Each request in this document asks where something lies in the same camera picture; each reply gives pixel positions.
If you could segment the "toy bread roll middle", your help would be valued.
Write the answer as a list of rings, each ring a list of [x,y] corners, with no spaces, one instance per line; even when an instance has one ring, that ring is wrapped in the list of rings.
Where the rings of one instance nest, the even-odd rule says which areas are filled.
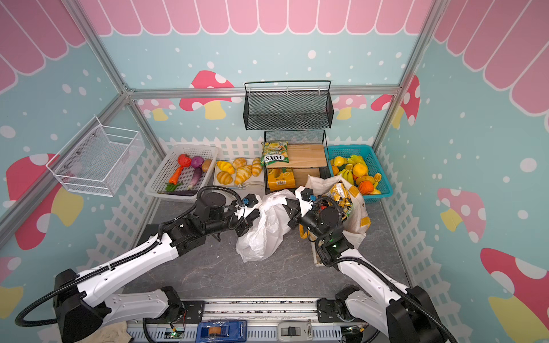
[[[233,162],[232,162],[232,165],[235,169],[239,169],[241,167],[244,167],[247,165],[247,160],[246,158],[243,158],[243,157],[239,157],[239,158],[236,158]]]

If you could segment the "toy striped bread loaf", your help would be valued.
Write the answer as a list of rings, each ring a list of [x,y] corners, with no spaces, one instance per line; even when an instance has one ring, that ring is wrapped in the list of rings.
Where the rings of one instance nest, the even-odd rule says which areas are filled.
[[[237,169],[234,184],[240,186],[244,184],[252,176],[252,166],[246,165]]]

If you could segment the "grey device on rail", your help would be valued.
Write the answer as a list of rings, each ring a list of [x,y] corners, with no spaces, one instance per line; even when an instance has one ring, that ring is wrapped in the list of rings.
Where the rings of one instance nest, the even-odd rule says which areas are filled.
[[[286,321],[277,326],[277,340],[284,343],[313,341],[311,322]]]

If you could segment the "toy croissant front left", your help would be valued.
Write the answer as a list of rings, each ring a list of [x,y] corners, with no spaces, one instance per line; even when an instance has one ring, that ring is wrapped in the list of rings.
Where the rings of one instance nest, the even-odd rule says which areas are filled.
[[[221,185],[229,185],[229,184],[232,184],[233,183],[233,177],[230,173],[228,173],[227,171],[225,172],[222,172],[220,171],[217,176],[216,176],[216,180],[221,184]]]

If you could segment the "yellow black snack bag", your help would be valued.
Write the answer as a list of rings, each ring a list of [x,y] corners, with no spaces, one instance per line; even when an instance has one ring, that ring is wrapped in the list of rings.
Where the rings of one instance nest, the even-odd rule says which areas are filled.
[[[345,216],[348,216],[353,210],[352,195],[342,182],[334,184],[326,193],[326,196],[337,202],[337,204],[343,209]]]

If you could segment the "cream canvas tote bag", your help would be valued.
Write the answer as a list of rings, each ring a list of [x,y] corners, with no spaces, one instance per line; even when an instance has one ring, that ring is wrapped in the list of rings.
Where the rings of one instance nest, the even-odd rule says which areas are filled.
[[[347,239],[347,249],[341,254],[340,257],[342,257],[342,255],[346,254],[349,250],[354,252],[358,250],[366,236],[367,230],[369,230],[371,225],[370,217],[365,208],[365,203],[362,196],[359,195],[359,191],[355,186],[343,180],[342,177],[333,177],[325,180],[316,177],[309,177],[307,184],[304,187],[313,190],[313,194],[316,197],[326,196],[326,193],[330,190],[330,188],[338,182],[342,182],[345,185],[353,198],[353,210],[348,216],[343,214],[343,235]],[[313,238],[311,238],[309,234],[305,233],[301,227],[300,234],[306,236],[306,238],[308,238],[313,244]],[[314,244],[313,252],[315,255],[315,263],[323,264],[320,261],[320,257],[318,257],[315,252]]]

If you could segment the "white cutting board tray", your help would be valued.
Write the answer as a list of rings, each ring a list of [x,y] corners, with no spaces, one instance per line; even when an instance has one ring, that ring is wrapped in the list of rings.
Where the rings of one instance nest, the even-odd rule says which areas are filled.
[[[264,170],[260,158],[238,157],[232,161],[218,161],[214,185],[230,188],[242,196],[253,193],[264,197]]]

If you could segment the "beige cloth rag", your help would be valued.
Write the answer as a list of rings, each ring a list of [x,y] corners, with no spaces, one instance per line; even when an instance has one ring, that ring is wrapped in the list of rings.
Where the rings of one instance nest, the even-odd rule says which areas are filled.
[[[119,322],[103,327],[79,343],[129,343],[133,340],[127,333],[127,323]]]

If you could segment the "yellow snack packet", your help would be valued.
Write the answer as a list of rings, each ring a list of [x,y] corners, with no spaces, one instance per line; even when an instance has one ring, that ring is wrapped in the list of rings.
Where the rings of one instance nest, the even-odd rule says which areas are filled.
[[[267,186],[272,192],[296,187],[293,168],[270,168],[267,171]]]

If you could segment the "teal plastic fruit basket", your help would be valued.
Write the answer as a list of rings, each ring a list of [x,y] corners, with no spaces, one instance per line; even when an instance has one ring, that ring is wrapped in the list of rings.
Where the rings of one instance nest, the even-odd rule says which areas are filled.
[[[365,180],[371,181],[375,186],[375,190],[369,195],[362,195],[359,192],[366,204],[393,196],[393,188],[389,179],[370,146],[357,144],[328,146],[325,148],[325,154],[329,162],[331,176],[337,176],[338,172],[344,169],[347,164],[363,163],[368,167],[368,175],[359,178],[354,176],[354,186],[357,189],[358,185]]]

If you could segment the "toy banana bunch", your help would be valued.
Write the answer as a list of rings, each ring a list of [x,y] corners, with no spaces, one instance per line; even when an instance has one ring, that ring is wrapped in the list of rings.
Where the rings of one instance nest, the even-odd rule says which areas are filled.
[[[353,164],[347,164],[344,169],[338,172],[338,175],[341,176],[347,182],[349,182],[351,185],[355,184],[353,167],[354,167]]]

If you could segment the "toy yellow lemon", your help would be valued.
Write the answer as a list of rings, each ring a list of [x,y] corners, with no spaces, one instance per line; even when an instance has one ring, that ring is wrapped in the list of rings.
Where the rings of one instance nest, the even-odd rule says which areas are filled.
[[[368,167],[363,163],[357,163],[353,166],[353,175],[357,178],[368,175]]]

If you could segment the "red toy tomato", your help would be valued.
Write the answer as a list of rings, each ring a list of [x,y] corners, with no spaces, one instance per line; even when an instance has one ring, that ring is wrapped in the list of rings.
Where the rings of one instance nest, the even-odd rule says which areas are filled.
[[[192,165],[192,159],[186,154],[180,154],[180,156],[177,159],[177,162],[181,168],[191,167]]]

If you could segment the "white plastic grocery bag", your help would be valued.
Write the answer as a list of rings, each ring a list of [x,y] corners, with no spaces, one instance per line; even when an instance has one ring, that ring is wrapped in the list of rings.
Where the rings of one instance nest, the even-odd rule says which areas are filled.
[[[236,251],[243,262],[258,262],[271,257],[290,231],[290,217],[284,208],[287,200],[296,200],[290,190],[266,195],[259,206],[260,216],[248,233],[237,240]]]

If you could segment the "blue device on rail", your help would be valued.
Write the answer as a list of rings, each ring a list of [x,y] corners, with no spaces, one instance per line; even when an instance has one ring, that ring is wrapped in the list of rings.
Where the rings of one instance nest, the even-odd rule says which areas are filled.
[[[247,341],[245,320],[201,322],[197,327],[196,343],[233,343]]]

